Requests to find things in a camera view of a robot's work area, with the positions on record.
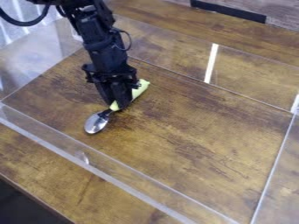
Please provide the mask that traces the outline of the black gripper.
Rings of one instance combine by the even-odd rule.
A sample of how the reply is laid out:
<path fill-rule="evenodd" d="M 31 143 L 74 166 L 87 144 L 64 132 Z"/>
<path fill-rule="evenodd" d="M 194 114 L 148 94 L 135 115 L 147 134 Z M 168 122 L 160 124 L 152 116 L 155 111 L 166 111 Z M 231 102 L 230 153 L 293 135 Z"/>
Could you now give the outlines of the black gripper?
<path fill-rule="evenodd" d="M 84 66 L 88 80 L 110 105 L 114 100 L 120 109 L 132 101 L 132 89 L 139 88 L 136 69 L 127 64 L 127 50 L 120 31 L 88 32 L 82 35 L 91 63 Z"/>

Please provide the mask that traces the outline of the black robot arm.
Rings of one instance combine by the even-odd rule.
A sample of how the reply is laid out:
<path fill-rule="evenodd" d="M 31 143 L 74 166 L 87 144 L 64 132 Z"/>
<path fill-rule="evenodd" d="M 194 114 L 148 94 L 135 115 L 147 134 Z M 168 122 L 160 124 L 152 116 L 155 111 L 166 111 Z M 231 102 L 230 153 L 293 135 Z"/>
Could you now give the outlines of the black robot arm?
<path fill-rule="evenodd" d="M 134 100 L 139 87 L 136 69 L 127 64 L 127 51 L 122 32 L 114 24 L 114 13 L 103 0 L 27 0 L 32 4 L 48 4 L 82 36 L 83 46 L 91 59 L 82 69 L 87 82 L 94 83 L 107 104 L 116 102 L 124 109 Z"/>

